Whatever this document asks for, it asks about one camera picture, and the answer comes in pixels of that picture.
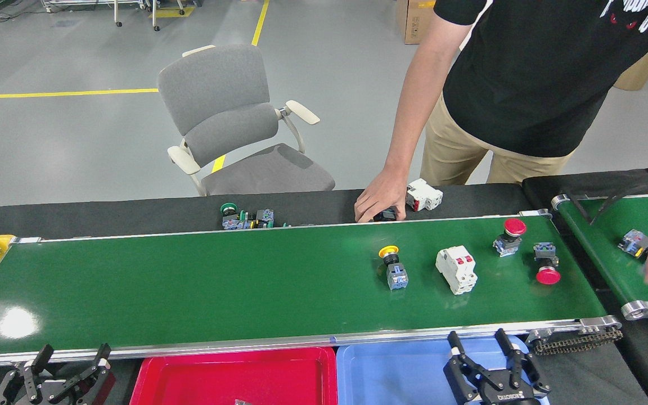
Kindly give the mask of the person's right hand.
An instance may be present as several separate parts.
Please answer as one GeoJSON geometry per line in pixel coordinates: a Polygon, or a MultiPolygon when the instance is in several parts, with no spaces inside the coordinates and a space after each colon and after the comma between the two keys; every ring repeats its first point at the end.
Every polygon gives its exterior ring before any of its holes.
{"type": "Polygon", "coordinates": [[[385,168],[363,190],[353,205],[358,223],[373,220],[376,214],[394,208],[397,221],[406,218],[407,169],[385,168]]]}

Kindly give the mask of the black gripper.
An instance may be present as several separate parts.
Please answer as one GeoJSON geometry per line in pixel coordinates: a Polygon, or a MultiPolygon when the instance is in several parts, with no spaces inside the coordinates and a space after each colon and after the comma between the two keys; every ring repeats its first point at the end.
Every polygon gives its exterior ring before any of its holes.
{"type": "Polygon", "coordinates": [[[115,385],[111,348],[101,344],[93,365],[67,380],[44,380],[54,349],[46,344],[36,358],[7,372],[0,384],[0,404],[103,404],[115,385]]]}
{"type": "Polygon", "coordinates": [[[497,329],[494,338],[507,359],[501,377],[501,390],[498,390],[499,383],[493,379],[493,371],[466,355],[458,334],[455,331],[448,334],[452,350],[443,373],[457,403],[540,404],[540,398],[546,397],[551,388],[543,382],[533,356],[514,346],[502,328],[497,329]]]}

